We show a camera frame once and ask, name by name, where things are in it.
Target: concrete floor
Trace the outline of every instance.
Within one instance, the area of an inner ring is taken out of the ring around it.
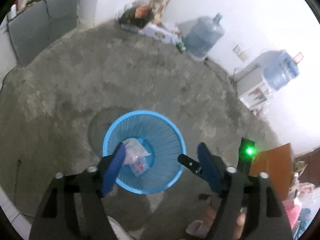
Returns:
[[[174,46],[120,30],[114,23],[75,32],[14,68],[0,93],[0,185],[16,206],[35,214],[52,176],[97,164],[109,125],[136,109],[164,114],[182,132],[188,155],[204,141],[228,165],[237,164],[242,136],[262,150],[278,146],[230,90],[214,63],[195,63]],[[208,185],[185,170],[168,190],[136,195],[115,187],[107,214],[136,239],[179,239],[197,219]]]

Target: green led light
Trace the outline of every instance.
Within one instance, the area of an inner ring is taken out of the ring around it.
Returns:
[[[253,150],[251,148],[248,148],[247,149],[247,154],[249,154],[249,155],[253,154]]]

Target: bolt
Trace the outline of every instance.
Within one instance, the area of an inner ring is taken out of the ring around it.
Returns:
[[[62,172],[58,172],[55,174],[54,176],[56,179],[62,179],[63,178],[63,173]]]
[[[87,172],[89,172],[89,173],[92,173],[92,172],[96,172],[98,170],[98,167],[97,166],[89,166],[88,168],[87,168]]]
[[[236,172],[237,172],[237,169],[236,169],[235,167],[229,166],[229,167],[227,167],[227,172],[229,172],[229,173],[236,173]]]
[[[269,178],[269,175],[267,173],[265,173],[265,172],[261,172],[260,173],[260,177],[263,178],[263,179],[267,179],[267,178]]]

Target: clothes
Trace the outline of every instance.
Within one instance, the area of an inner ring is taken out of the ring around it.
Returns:
[[[287,213],[290,227],[292,229],[298,220],[302,207],[301,205],[296,204],[293,199],[284,200],[282,201],[282,204],[284,206],[285,212]]]
[[[186,233],[191,236],[205,239],[208,234],[208,230],[204,227],[202,220],[194,220],[188,225]]]
[[[309,226],[311,220],[308,219],[308,215],[311,214],[311,210],[309,208],[301,209],[298,221],[300,221],[299,229],[297,235],[295,236],[294,240],[298,240],[298,238],[303,234],[303,232]]]

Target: blue wastebasket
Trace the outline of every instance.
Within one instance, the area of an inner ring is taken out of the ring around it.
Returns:
[[[150,167],[136,177],[129,165],[123,165],[116,183],[138,194],[154,194],[172,186],[183,166],[177,161],[186,154],[179,129],[165,116],[152,111],[134,111],[118,118],[108,129],[103,141],[103,156],[111,155],[120,142],[136,138],[151,154],[145,157]]]

